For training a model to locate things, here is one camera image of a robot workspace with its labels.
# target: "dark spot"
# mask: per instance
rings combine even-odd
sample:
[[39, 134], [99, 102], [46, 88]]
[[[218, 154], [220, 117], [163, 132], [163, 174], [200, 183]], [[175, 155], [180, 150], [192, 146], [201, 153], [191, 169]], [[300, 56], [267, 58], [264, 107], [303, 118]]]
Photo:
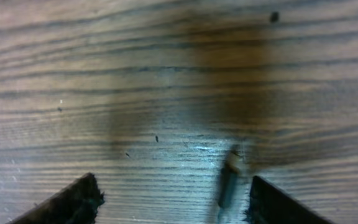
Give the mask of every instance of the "dark spot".
[[269, 20], [270, 20], [270, 23], [278, 22], [280, 20], [280, 13], [272, 12]]

